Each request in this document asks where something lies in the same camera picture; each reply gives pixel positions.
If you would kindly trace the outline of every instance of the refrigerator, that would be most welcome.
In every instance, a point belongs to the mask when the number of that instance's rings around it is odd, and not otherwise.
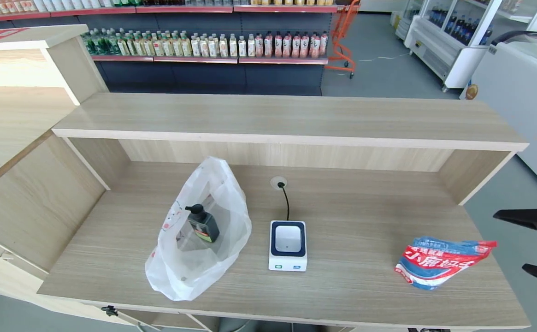
[[[460,98],[484,101],[527,139],[519,157],[537,175],[537,32],[496,38]]]

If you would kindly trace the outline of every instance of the wood grain surface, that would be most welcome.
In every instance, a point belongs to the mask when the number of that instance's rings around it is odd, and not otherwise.
[[[108,92],[79,36],[51,48],[44,48],[41,52],[53,65],[52,70],[63,78],[63,87],[74,105],[79,106],[94,93]]]
[[[37,294],[43,281],[0,258],[0,295],[30,302],[47,310],[87,319],[127,324],[117,317],[108,317],[100,308],[77,301],[62,300]]]
[[[199,323],[185,314],[158,314],[152,325],[206,331]]]
[[[62,88],[0,88],[0,168],[73,109]]]
[[[437,172],[451,155],[449,149],[333,147],[278,143],[182,142],[120,139],[133,161],[200,164],[205,158],[230,165],[342,168],[357,170]]]
[[[232,166],[252,235],[194,301],[152,290],[144,263],[195,164],[132,162],[60,256],[39,293],[119,308],[342,326],[522,328],[525,313],[493,256],[435,291],[393,271],[414,237],[480,240],[437,174]],[[269,181],[287,178],[291,220],[307,223],[306,273],[268,270],[271,220],[287,213]]]
[[[98,93],[53,129],[84,138],[522,151],[486,104],[440,99]]]
[[[72,150],[107,189],[118,181],[130,160],[116,139],[64,138]]]
[[[454,201],[465,205],[513,155],[505,151],[454,151],[438,174]]]
[[[63,88],[64,81],[41,50],[0,51],[0,86]]]
[[[0,245],[48,273],[103,192],[51,136],[0,177]]]

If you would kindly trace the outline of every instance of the orange shopping basket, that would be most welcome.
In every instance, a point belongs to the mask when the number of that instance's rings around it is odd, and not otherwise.
[[[352,0],[350,4],[338,7],[338,20],[336,27],[332,32],[332,44],[334,46],[334,55],[328,58],[328,61],[343,59],[344,67],[335,65],[326,65],[327,69],[344,70],[350,72],[350,78],[354,76],[354,68],[356,63],[352,60],[352,51],[341,44],[342,39],[346,37],[348,29],[354,21],[354,17],[359,12],[360,0]]]

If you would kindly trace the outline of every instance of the power cord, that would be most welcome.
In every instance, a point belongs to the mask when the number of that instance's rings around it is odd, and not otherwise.
[[[283,182],[279,182],[277,183],[277,186],[280,188],[280,189],[283,189],[283,193],[285,194],[285,200],[287,200],[287,220],[289,220],[289,197],[287,197],[287,192],[285,191],[285,183]]]

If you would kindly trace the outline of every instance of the red and blue snack bag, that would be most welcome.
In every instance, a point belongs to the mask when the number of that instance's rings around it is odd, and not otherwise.
[[[434,237],[417,237],[407,246],[395,272],[408,284],[423,290],[435,290],[460,271],[486,258],[496,241],[452,242]]]

